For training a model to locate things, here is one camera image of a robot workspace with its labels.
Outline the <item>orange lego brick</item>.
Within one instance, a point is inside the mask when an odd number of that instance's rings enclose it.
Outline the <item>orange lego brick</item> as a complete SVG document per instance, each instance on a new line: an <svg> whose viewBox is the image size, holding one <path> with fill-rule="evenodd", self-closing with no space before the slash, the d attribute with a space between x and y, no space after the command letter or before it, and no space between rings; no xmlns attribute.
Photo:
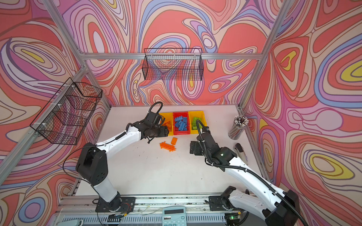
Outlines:
<svg viewBox="0 0 362 226"><path fill-rule="evenodd" d="M164 125L168 128L169 132L173 131L173 126L170 121L167 121Z"/></svg>

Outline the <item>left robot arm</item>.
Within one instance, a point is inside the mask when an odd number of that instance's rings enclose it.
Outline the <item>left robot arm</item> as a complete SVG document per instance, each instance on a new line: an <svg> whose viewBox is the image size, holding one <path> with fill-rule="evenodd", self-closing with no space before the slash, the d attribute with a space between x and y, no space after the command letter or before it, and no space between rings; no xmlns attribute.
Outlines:
<svg viewBox="0 0 362 226"><path fill-rule="evenodd" d="M75 166L79 179L86 181L99 195L99 201L110 212L121 210L123 204L120 193L108 178L108 160L126 147L147 139L150 143L158 137L167 137L169 129L164 126L165 117L160 114L163 103L158 101L148 110L144 119L128 123L125 130L97 144L87 143L80 148L81 153Z"/></svg>

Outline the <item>orange lego brick studs up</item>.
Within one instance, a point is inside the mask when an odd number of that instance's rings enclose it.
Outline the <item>orange lego brick studs up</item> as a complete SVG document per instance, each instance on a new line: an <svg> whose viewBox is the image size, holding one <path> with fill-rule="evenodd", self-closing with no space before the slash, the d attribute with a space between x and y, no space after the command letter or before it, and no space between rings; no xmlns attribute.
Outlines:
<svg viewBox="0 0 362 226"><path fill-rule="evenodd" d="M175 146L176 143L177 143L177 140L178 140L178 138L173 137L173 138L172 138L172 141L171 141L171 144L172 144L173 146Z"/></svg>

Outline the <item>blue lego brick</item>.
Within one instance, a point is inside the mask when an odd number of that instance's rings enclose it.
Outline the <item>blue lego brick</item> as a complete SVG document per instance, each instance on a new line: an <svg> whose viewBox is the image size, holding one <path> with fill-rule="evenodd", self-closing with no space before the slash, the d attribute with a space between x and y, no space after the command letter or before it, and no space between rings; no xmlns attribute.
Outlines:
<svg viewBox="0 0 362 226"><path fill-rule="evenodd" d="M184 116L178 116L175 118L175 127L177 131L188 130L188 118Z"/></svg>

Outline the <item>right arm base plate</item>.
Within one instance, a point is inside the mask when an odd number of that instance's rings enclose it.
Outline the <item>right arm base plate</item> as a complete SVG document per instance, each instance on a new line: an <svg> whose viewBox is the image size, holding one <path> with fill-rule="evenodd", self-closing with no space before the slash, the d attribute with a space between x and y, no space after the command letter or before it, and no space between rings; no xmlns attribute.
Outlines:
<svg viewBox="0 0 362 226"><path fill-rule="evenodd" d="M226 200L226 198L219 196L209 196L207 203L211 211L240 211Z"/></svg>

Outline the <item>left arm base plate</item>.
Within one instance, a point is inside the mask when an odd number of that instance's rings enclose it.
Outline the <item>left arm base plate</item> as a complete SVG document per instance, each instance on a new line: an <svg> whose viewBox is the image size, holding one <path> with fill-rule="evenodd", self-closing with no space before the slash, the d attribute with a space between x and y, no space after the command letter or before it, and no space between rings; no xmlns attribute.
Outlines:
<svg viewBox="0 0 362 226"><path fill-rule="evenodd" d="M135 197L120 197L106 202L102 198L98 199L95 211L97 213L130 213L134 210L136 198Z"/></svg>

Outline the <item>green lego brick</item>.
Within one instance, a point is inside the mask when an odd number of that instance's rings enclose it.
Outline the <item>green lego brick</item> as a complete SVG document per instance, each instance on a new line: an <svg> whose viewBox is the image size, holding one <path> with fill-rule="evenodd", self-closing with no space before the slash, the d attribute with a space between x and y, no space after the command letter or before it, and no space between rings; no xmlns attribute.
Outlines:
<svg viewBox="0 0 362 226"><path fill-rule="evenodd" d="M197 130L198 128L197 128L197 120L199 120L202 124L204 124L203 123L203 121L202 121L202 118L199 118L199 117L193 117L193 119L192 119L192 123L191 123L191 128L192 128L192 130Z"/></svg>

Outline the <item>orange lego chassis plate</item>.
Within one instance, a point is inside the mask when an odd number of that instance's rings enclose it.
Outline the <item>orange lego chassis plate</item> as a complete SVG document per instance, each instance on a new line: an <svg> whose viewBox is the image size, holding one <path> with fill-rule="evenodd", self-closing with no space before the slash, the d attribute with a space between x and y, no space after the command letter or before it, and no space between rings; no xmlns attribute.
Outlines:
<svg viewBox="0 0 362 226"><path fill-rule="evenodd" d="M166 142L160 143L160 148L161 148L161 149L168 150L169 152L176 151L176 147L175 147L174 145L168 144L168 143L166 143Z"/></svg>

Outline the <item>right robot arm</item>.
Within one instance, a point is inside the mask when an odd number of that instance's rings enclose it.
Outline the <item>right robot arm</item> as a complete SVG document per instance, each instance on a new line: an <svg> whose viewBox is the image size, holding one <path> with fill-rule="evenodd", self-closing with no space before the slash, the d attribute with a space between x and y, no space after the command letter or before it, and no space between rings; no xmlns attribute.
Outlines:
<svg viewBox="0 0 362 226"><path fill-rule="evenodd" d="M273 185L238 157L227 147L219 147L207 126L196 121L198 136L192 144L193 155L202 155L206 165L218 168L233 176L253 194L242 193L234 187L227 188L221 195L227 209L245 210L260 219L268 226L293 226L300 221L304 226L308 223L300 212L299 197L292 190L284 191Z"/></svg>

